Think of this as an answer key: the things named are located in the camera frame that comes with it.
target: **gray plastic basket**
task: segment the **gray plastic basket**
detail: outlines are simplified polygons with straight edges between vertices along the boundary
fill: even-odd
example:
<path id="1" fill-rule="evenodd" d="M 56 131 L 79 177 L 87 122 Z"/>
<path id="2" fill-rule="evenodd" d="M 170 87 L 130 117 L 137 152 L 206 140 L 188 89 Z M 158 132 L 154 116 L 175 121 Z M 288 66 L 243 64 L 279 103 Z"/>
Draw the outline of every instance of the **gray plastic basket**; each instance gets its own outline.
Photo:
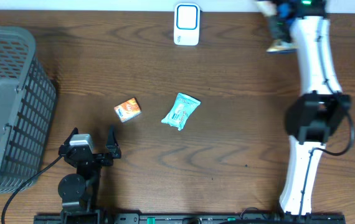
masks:
<path id="1" fill-rule="evenodd" d="M 0 193 L 37 173 L 49 133 L 56 91 L 35 50 L 28 31 L 0 26 Z"/>

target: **wood grain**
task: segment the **wood grain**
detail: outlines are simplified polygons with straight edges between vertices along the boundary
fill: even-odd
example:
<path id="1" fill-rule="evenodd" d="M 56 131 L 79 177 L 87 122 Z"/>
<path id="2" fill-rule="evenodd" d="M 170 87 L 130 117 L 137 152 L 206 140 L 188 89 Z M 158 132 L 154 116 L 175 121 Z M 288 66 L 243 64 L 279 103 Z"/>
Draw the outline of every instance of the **wood grain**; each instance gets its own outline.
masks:
<path id="1" fill-rule="evenodd" d="M 355 15 L 332 15 L 331 47 L 339 81 L 353 96 Z M 157 212 L 241 212 L 273 209 L 289 157 L 283 115 L 299 94 L 296 55 L 268 55 L 260 14 L 203 13 L 196 47 L 173 44 L 169 12 L 0 11 L 0 25 L 21 26 L 60 85 L 44 166 L 72 128 L 104 150 L 116 126 L 123 158 L 102 170 L 98 204 Z M 186 127 L 161 124 L 177 93 L 202 101 Z M 121 124 L 113 107 L 136 97 L 143 113 Z M 347 141 L 343 123 L 328 147 Z M 19 194 L 7 223 L 32 223 L 57 213 L 60 179 L 75 170 L 61 161 Z M 0 215 L 9 195 L 0 195 Z M 313 191 L 314 212 L 343 212 L 355 223 L 355 147 L 323 156 Z"/>

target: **green connector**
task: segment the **green connector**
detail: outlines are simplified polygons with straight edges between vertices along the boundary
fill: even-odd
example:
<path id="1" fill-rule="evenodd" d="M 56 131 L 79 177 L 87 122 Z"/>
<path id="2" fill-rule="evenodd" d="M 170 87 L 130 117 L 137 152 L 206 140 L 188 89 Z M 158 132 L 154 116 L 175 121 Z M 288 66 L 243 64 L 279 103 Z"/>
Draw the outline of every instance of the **green connector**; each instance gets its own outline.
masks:
<path id="1" fill-rule="evenodd" d="M 310 5 L 312 4 L 311 0 L 302 0 L 302 4 Z"/>
<path id="2" fill-rule="evenodd" d="M 147 218 L 147 224 L 155 224 L 155 218 Z"/>

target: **small box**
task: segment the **small box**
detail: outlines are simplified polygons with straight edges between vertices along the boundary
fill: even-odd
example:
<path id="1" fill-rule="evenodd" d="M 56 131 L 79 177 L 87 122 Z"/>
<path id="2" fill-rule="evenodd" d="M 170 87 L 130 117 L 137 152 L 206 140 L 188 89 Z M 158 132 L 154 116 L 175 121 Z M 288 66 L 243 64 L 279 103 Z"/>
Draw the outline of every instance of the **small box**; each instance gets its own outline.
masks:
<path id="1" fill-rule="evenodd" d="M 141 114 L 139 104 L 136 102 L 135 98 L 121 103 L 120 105 L 114 107 L 114 110 L 122 123 Z"/>

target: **snack bag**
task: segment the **snack bag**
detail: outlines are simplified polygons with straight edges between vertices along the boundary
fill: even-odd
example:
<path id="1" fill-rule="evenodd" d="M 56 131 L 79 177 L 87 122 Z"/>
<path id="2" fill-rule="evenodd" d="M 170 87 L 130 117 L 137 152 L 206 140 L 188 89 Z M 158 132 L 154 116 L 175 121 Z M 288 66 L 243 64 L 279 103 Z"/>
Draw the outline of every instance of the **snack bag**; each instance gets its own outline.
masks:
<path id="1" fill-rule="evenodd" d="M 172 110 L 161 121 L 164 124 L 177 127 L 182 130 L 191 113 L 201 104 L 200 101 L 183 93 L 177 94 Z"/>

